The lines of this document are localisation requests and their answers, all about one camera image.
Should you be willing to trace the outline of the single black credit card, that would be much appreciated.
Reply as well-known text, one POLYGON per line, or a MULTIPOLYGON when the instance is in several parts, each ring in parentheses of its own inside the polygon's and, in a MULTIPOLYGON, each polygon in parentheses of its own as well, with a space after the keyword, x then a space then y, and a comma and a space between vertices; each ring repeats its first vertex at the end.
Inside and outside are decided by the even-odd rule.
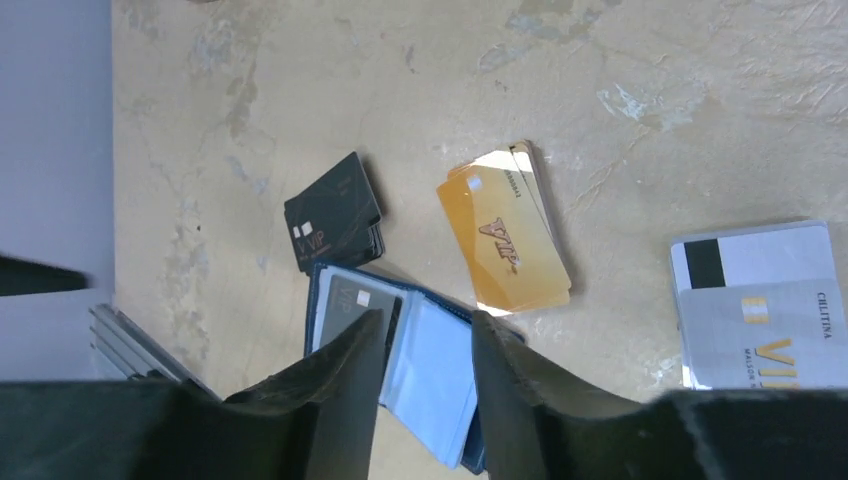
POLYGON ((402 306, 402 297, 383 285, 333 275, 323 310, 316 318, 313 347, 318 349, 334 340, 366 311, 380 310, 387 364, 402 306))

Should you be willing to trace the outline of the aluminium frame rail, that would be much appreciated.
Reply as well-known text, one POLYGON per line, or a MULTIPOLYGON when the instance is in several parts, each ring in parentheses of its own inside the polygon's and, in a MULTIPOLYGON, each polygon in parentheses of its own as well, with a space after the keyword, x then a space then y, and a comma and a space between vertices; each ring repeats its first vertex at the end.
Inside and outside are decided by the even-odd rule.
POLYGON ((129 317, 109 304, 89 309, 91 347, 127 379, 161 377, 193 387, 219 400, 211 389, 129 317))

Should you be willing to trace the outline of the black credit card stack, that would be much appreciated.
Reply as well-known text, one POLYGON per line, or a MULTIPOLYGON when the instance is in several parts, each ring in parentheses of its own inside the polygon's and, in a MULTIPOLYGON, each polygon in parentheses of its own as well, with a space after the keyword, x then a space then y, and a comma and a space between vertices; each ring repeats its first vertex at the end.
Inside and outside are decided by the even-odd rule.
POLYGON ((382 256, 382 212, 362 160, 352 152, 298 195, 284 216, 300 272, 329 261, 359 267, 382 256))

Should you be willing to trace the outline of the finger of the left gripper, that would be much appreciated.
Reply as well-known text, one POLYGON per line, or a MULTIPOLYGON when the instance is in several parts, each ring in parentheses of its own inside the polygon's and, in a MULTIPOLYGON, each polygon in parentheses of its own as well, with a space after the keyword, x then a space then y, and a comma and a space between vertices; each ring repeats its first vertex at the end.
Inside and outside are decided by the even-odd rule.
POLYGON ((83 272, 31 260, 1 256, 1 296, 84 290, 90 277, 83 272))

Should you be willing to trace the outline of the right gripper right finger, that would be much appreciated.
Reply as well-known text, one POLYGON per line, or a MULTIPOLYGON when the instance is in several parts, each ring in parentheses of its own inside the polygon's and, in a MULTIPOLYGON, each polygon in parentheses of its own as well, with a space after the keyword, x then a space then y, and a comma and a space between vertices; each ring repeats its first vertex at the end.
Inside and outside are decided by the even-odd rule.
POLYGON ((635 402, 472 316, 478 410, 493 479, 843 479, 843 390, 672 390, 635 402))

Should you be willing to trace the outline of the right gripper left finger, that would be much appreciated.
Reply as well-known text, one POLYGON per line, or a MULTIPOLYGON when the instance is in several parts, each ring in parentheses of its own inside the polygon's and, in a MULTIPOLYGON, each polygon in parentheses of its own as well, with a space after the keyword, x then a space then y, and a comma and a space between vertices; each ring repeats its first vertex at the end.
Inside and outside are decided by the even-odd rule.
POLYGON ((217 400, 166 379, 1 387, 5 479, 364 479, 384 319, 217 400))

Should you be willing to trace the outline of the blue leather card holder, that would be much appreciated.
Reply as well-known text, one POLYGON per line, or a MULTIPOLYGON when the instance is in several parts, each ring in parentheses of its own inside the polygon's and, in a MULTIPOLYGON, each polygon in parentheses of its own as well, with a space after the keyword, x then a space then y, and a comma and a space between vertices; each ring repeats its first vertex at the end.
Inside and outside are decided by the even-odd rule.
POLYGON ((355 268, 317 262, 310 277, 304 353, 313 347, 316 318, 329 279, 340 275, 383 285, 403 299, 385 364, 378 403, 445 466, 485 470, 472 361, 471 311, 434 291, 355 268))

